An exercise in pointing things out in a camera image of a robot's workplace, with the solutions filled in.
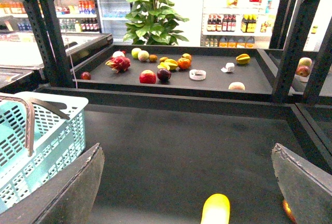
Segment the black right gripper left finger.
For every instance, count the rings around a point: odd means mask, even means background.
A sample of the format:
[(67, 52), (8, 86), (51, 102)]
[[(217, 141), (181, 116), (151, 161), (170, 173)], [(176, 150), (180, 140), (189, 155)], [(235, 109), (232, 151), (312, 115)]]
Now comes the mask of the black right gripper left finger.
[(28, 197), (1, 214), (1, 223), (87, 223), (104, 167), (99, 143)]

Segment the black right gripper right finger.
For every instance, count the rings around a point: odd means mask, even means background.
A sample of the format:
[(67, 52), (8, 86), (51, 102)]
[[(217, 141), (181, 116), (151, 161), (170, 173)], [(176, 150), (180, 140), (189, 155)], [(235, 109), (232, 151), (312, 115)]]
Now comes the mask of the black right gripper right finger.
[(280, 143), (271, 154), (280, 191), (297, 223), (331, 223), (331, 174)]

